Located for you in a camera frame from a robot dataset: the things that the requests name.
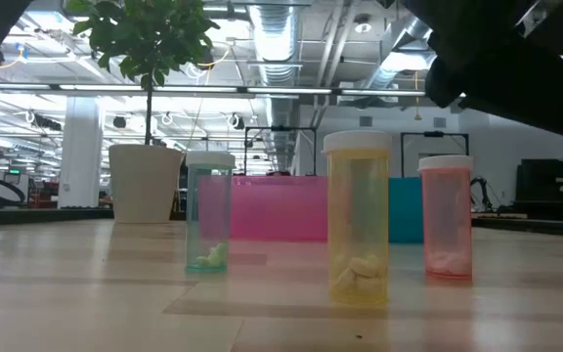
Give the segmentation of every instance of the black frame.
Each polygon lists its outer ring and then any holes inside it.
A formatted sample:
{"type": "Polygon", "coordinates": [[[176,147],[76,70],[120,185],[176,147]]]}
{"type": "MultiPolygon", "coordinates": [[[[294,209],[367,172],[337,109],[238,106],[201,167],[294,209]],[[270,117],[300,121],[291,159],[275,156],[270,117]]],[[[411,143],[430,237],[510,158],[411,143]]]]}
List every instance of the black frame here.
{"type": "Polygon", "coordinates": [[[406,136],[423,136],[427,138],[443,138],[445,136],[459,136],[464,138],[465,152],[466,155],[470,155],[468,149],[468,133],[446,133],[441,131],[434,132],[401,132],[401,178],[406,177],[405,169],[405,154],[404,154],[404,142],[406,136]]]}
{"type": "Polygon", "coordinates": [[[314,134],[314,150],[312,153],[312,173],[314,176],[317,175],[317,128],[315,127],[284,127],[284,126],[272,126],[272,127],[244,127],[244,174],[246,175],[246,152],[249,149],[249,131],[266,131],[271,132],[292,132],[292,131],[312,131],[314,134]]]}

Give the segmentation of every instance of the pink container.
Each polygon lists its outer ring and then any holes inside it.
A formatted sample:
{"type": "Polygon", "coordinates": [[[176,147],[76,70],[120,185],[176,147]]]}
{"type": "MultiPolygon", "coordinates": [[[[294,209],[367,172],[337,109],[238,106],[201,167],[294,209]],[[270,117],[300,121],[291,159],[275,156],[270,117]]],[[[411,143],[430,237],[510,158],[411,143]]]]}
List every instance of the pink container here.
{"type": "Polygon", "coordinates": [[[327,178],[235,176],[232,240],[326,242],[327,178]]]}
{"type": "Polygon", "coordinates": [[[465,155],[425,157],[422,178],[425,272],[428,276],[472,278],[470,171],[465,155]]]}

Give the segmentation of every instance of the ceiling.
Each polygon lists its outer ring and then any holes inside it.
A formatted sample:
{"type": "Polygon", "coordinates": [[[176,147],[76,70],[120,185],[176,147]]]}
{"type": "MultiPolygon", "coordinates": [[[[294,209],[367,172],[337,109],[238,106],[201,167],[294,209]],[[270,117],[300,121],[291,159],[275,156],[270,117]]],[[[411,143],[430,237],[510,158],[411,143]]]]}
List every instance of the ceiling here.
{"type": "MultiPolygon", "coordinates": [[[[99,68],[84,35],[70,35],[76,19],[68,19],[62,13],[50,9],[46,4],[54,1],[40,0],[22,15],[1,44],[4,61],[0,63],[0,82],[35,82],[54,84],[132,84],[119,74],[121,59],[111,59],[111,73],[99,68]]],[[[346,9],[342,12],[341,24],[331,27],[336,0],[308,1],[311,6],[298,7],[299,54],[294,64],[299,66],[296,86],[316,85],[319,68],[325,50],[325,41],[330,30],[337,29],[335,43],[341,40],[346,9]]],[[[384,9],[379,2],[364,0],[357,2],[356,13],[367,14],[371,30],[364,33],[351,30],[344,41],[341,56],[343,62],[337,66],[332,85],[340,82],[358,82],[367,79],[383,59],[381,39],[386,24],[402,19],[409,14],[404,8],[392,6],[384,9]]],[[[213,56],[216,65],[209,73],[198,71],[193,66],[182,67],[183,72],[172,72],[168,85],[215,85],[258,86],[261,85],[258,58],[253,41],[251,23],[242,21],[215,20],[221,29],[211,29],[207,34],[214,41],[213,56]]],[[[404,72],[395,78],[400,89],[423,90],[424,70],[404,72]]],[[[15,94],[0,92],[0,166],[19,164],[29,166],[30,175],[37,178],[57,179],[63,139],[57,132],[44,131],[27,122],[29,111],[65,125],[66,95],[15,94]],[[50,137],[40,137],[49,132],[50,137]]],[[[116,143],[143,143],[146,98],[142,96],[100,96],[100,104],[106,111],[106,138],[104,140],[103,182],[108,179],[107,148],[116,143]],[[116,128],[113,120],[126,117],[126,128],[116,128]]],[[[301,121],[306,109],[301,109],[301,121]]],[[[181,150],[229,151],[242,155],[243,131],[230,127],[227,118],[237,114],[246,126],[269,126],[266,112],[266,97],[200,98],[200,97],[156,97],[153,99],[153,116],[157,120],[156,137],[167,142],[169,147],[181,150]],[[201,137],[209,137],[203,142],[201,137]]],[[[261,174],[276,168],[272,137],[261,135],[250,155],[260,160],[249,161],[250,174],[261,174]]]]}

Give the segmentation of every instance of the white bottle cap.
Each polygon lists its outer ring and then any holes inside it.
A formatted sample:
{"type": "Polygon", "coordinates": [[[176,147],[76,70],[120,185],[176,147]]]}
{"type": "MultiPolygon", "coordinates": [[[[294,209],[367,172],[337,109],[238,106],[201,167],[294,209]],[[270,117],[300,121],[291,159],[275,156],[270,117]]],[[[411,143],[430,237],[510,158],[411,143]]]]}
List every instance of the white bottle cap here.
{"type": "Polygon", "coordinates": [[[236,157],[225,152],[188,152],[186,166],[196,164],[222,165],[234,168],[236,157]]]}
{"type": "Polygon", "coordinates": [[[473,158],[466,155],[439,155],[424,157],[418,161],[418,171],[449,168],[464,168],[472,171],[473,158]]]}
{"type": "Polygon", "coordinates": [[[382,131],[343,131],[325,136],[323,153],[341,150],[369,149],[390,151],[392,135],[382,131]]]}

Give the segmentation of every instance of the table surface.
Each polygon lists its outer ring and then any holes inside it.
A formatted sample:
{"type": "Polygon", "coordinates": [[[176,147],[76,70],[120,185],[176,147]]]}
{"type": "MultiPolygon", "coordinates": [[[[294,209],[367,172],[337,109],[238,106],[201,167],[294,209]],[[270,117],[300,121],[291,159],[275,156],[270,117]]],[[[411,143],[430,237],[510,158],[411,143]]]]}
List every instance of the table surface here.
{"type": "Polygon", "coordinates": [[[388,306],[329,302],[326,245],[232,242],[184,273],[184,223],[0,227],[0,351],[563,351],[563,237],[474,231],[474,282],[392,245],[388,306]]]}

